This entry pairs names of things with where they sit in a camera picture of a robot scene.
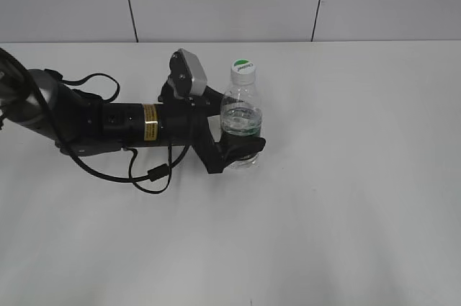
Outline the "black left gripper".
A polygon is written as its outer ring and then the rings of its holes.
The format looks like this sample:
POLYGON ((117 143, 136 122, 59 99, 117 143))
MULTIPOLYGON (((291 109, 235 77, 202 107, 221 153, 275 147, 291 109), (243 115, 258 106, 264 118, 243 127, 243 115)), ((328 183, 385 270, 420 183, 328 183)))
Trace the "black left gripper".
POLYGON ((245 161, 260 153, 266 140, 253 136, 212 136, 209 117, 220 115, 224 94, 207 86, 202 96, 177 99, 168 83, 162 86, 157 110, 161 123, 160 144, 181 146, 183 151, 171 163, 176 167, 192 148, 209 174, 221 174, 236 161, 245 161))

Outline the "left robot arm black grey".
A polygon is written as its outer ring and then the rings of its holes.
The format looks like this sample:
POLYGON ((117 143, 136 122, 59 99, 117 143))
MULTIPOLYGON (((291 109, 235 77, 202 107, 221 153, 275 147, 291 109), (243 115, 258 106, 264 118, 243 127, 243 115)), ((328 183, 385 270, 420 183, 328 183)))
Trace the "left robot arm black grey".
POLYGON ((220 114, 223 95, 210 88, 198 57, 175 51, 170 73, 155 104, 119 103, 114 97, 81 91, 50 69, 26 69, 1 52, 1 118, 51 139, 62 154, 85 156, 132 148, 179 146, 194 150, 207 172, 261 152, 257 135, 212 136, 209 118, 220 114))

